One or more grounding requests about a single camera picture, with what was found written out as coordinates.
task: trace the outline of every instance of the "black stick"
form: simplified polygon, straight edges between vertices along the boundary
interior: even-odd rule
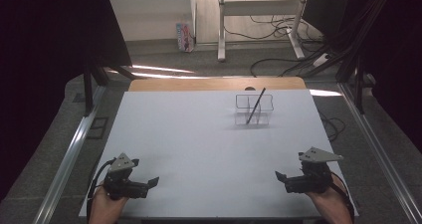
[[[252,110],[252,113],[251,113],[251,115],[249,116],[248,121],[246,122],[246,124],[249,124],[249,122],[251,121],[252,115],[254,115],[254,112],[255,112],[255,110],[257,109],[257,106],[258,106],[258,104],[260,103],[261,97],[263,96],[264,92],[265,92],[265,88],[263,88],[263,90],[261,91],[261,94],[260,94],[260,96],[258,97],[257,103],[255,104],[254,109]]]

